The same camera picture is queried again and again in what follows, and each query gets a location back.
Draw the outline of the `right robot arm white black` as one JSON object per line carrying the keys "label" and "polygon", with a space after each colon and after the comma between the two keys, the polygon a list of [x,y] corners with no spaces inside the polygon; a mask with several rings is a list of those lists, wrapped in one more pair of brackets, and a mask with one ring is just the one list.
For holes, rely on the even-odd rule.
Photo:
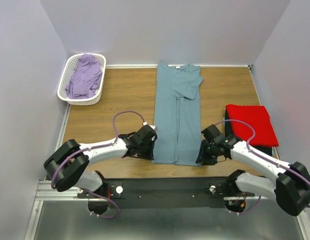
{"label": "right robot arm white black", "polygon": [[213,165],[218,157],[236,160],[256,169],[261,176],[244,170],[236,170],[221,186],[211,186],[212,194],[236,196],[252,193],[275,201],[291,216],[298,216],[305,208],[310,208],[310,174],[300,162],[293,164],[271,157],[235,135],[224,136],[214,125],[201,131],[201,141],[197,163]]}

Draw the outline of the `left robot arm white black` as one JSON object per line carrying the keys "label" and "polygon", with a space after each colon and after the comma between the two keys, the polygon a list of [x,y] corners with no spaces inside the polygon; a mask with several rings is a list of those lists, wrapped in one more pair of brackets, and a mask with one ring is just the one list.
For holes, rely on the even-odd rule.
{"label": "left robot arm white black", "polygon": [[144,160],[154,158],[157,127],[144,123],[136,132],[96,143],[77,143],[74,139],[62,144],[43,164],[51,179],[51,187],[64,192],[72,187],[88,190],[94,197],[105,194],[106,180],[98,171],[87,166],[108,159],[132,157]]}

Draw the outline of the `blue-grey t shirt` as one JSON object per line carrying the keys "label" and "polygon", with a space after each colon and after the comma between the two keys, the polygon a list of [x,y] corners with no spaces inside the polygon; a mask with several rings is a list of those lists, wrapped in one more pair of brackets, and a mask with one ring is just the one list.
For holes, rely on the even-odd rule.
{"label": "blue-grey t shirt", "polygon": [[199,66],[159,64],[153,123],[157,127],[154,164],[199,166],[201,146]]}

